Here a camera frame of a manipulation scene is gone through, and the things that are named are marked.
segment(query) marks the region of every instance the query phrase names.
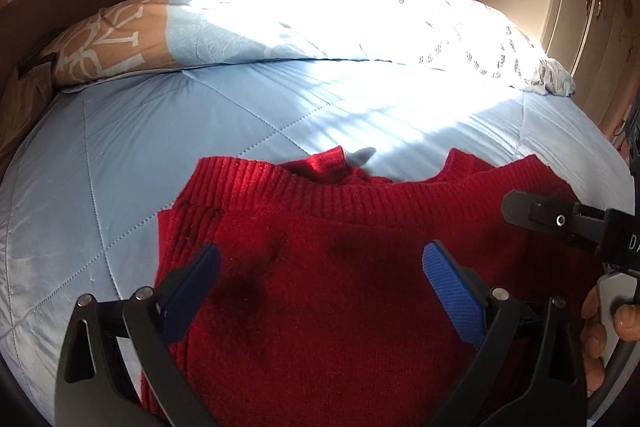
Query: red sweater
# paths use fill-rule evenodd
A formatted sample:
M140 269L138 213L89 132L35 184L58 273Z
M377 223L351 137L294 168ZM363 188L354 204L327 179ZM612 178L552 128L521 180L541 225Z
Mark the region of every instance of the red sweater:
M350 168L340 148L282 166L204 158L159 216L157 281L206 241L222 274L170 350L225 427L418 426L473 355L422 272L427 243L490 286L562 295L576 313L601 271L507 225L514 188L575 199L535 156L492 168L452 150L408 183ZM158 411L144 383L143 402Z

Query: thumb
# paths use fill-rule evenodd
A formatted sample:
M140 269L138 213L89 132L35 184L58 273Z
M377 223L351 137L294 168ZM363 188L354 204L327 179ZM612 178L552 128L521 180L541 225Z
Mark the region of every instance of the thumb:
M627 342L640 341L640 307L625 304L613 316L618 336Z

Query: blue gripper pad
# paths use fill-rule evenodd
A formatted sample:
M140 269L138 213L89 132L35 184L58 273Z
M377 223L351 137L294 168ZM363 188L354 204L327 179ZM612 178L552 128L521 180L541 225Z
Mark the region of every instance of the blue gripper pad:
M436 241L424 247L422 270L449 315L460 340L479 349L486 334L486 302L479 301L477 289L470 287L473 281L465 276L465 269Z

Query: silver screw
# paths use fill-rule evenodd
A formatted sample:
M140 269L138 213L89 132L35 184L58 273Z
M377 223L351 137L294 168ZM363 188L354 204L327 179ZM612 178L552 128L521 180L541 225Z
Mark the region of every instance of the silver screw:
M78 297L78 306L84 308L85 306L91 304L92 300L94 300L94 298L91 296L91 293L84 293Z
M562 297L554 297L551 302L553 302L556 308L566 308L566 301Z
M506 301L509 298L509 292L504 288L495 288L494 291L491 292L491 295L498 301Z
M138 288L136 290L135 296L137 300L145 301L153 294L154 294L154 289L151 288L151 286L142 286L142 288Z

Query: folded red sweater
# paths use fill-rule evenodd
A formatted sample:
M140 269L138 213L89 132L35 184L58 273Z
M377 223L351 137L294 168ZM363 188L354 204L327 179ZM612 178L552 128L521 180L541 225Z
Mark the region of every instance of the folded red sweater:
M418 426L473 355L422 272L427 243L490 286L562 295L575 312L601 272L507 225L514 188L575 199L535 156L492 168L452 150L440 174L408 183L351 168L340 148L281 166L204 158L159 216L157 281L206 241L222 274L170 350L225 427ZM144 382L143 402L158 412Z

